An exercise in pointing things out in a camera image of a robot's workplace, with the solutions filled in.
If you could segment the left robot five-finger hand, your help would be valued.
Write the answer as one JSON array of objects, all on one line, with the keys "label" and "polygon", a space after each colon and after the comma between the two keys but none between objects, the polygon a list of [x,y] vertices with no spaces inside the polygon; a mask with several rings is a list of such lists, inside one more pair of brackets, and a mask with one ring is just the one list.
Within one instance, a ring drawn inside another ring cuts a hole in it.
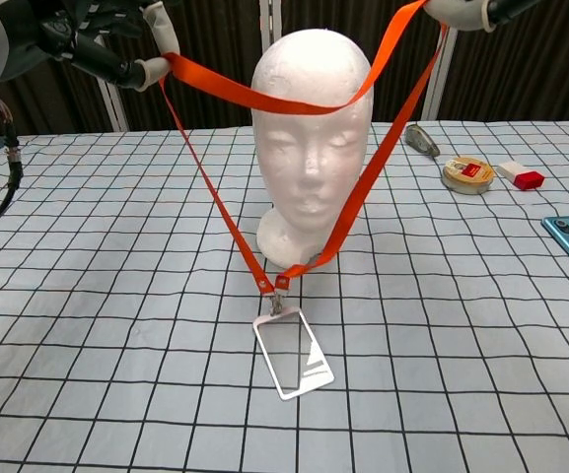
[{"label": "left robot five-finger hand", "polygon": [[[176,1],[0,1],[0,81],[54,59],[123,89],[145,91],[171,69],[179,53],[167,8]],[[141,35],[143,21],[159,55],[127,61],[97,43],[100,35]]]}]

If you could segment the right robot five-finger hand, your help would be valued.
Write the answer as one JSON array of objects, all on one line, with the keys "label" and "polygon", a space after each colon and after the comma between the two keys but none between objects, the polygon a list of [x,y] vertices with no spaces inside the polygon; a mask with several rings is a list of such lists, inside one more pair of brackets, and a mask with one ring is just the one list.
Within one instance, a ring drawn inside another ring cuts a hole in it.
[{"label": "right robot five-finger hand", "polygon": [[539,0],[429,0],[424,11],[433,19],[462,32],[493,32],[520,16]]}]

